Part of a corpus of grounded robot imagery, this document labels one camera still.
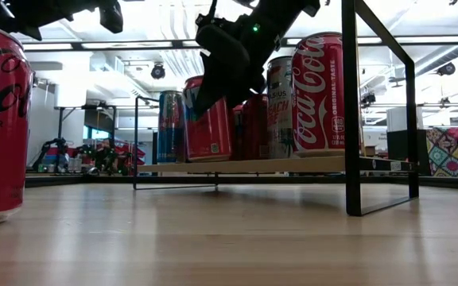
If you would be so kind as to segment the black overhead beam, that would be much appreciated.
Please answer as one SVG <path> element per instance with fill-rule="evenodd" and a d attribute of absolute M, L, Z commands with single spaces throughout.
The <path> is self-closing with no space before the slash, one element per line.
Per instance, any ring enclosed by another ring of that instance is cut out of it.
<path fill-rule="evenodd" d="M 396 36 L 395 40 L 403 46 L 414 45 L 458 45 L 458 35 Z M 194 40 L 159 40 L 159 41 L 73 41 L 73 42 L 28 42 L 24 50 L 31 52 L 45 51 L 106 51 L 106 50 L 162 50 L 195 49 L 200 46 Z"/>

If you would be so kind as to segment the white Celsius slim can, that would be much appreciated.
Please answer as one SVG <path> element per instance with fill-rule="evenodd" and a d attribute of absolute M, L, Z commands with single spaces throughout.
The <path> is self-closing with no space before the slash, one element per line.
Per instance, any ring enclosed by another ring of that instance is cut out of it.
<path fill-rule="evenodd" d="M 271 159 L 293 153 L 291 56 L 272 59 L 267 69 L 267 129 Z"/>

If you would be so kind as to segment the colourful patterned cloth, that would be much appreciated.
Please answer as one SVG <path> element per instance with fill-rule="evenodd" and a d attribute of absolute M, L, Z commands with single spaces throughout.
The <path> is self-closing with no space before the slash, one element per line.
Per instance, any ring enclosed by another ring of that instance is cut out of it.
<path fill-rule="evenodd" d="M 458 177 L 458 127 L 426 131 L 432 176 Z"/>

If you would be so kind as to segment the red Star Wars Coca-Cola can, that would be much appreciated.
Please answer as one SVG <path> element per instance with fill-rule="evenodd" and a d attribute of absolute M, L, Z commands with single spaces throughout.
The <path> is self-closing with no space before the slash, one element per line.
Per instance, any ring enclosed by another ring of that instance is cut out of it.
<path fill-rule="evenodd" d="M 293 152 L 298 157 L 345 153 L 342 34 L 297 43 L 291 63 Z"/>

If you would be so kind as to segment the black aluminium rig frame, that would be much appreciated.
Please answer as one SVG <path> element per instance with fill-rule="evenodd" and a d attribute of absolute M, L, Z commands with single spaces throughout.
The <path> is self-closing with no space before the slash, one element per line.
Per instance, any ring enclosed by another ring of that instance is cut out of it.
<path fill-rule="evenodd" d="M 187 187 L 214 187 L 218 185 L 254 184 L 344 184 L 340 176 L 28 176 L 25 186 L 53 187 L 73 184 L 129 184 L 138 190 Z M 421 176 L 422 187 L 442 187 L 458 189 L 458 178 Z"/>

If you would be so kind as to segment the black ceiling fixture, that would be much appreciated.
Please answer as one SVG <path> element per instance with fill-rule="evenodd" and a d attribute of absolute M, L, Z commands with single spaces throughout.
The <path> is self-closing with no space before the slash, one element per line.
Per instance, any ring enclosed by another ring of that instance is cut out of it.
<path fill-rule="evenodd" d="M 439 75 L 439 76 L 443 76 L 443 75 L 453 75 L 456 71 L 456 67 L 455 65 L 452 63 L 452 62 L 449 62 L 441 67 L 439 67 L 437 70 L 436 70 L 436 73 Z"/>

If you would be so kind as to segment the black cabinet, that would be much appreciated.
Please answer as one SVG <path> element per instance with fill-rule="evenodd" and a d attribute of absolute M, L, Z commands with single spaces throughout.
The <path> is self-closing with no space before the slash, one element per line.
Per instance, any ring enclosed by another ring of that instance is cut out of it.
<path fill-rule="evenodd" d="M 386 133 L 388 157 L 391 160 L 408 160 L 408 133 L 399 130 Z M 417 158 L 420 176 L 431 176 L 427 133 L 425 129 L 417 130 Z"/>

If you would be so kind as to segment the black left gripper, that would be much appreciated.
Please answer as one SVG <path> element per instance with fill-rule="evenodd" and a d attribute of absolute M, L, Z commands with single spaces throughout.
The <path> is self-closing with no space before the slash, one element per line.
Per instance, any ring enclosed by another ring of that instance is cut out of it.
<path fill-rule="evenodd" d="M 122 32 L 123 18 L 118 0 L 100 0 L 99 14 L 101 26 L 112 33 Z"/>

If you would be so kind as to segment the blue silver Red Bull can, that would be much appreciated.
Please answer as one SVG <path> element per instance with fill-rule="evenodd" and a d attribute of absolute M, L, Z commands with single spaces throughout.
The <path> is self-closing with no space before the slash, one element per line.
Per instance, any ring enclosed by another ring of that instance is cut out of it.
<path fill-rule="evenodd" d="M 184 115 L 182 94 L 162 91 L 159 97 L 157 162 L 177 163 L 184 157 Z"/>

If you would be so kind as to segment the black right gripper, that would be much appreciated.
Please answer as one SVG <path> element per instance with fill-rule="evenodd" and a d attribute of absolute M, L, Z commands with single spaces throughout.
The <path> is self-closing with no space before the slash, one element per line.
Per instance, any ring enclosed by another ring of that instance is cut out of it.
<path fill-rule="evenodd" d="M 218 0 L 196 19 L 195 41 L 208 54 L 202 83 L 194 102 L 194 112 L 202 116 L 225 94 L 228 82 L 236 83 L 236 95 L 246 99 L 266 87 L 264 64 L 281 45 L 281 0 L 242 0 L 240 5 L 256 1 L 250 14 L 230 21 L 216 16 Z"/>

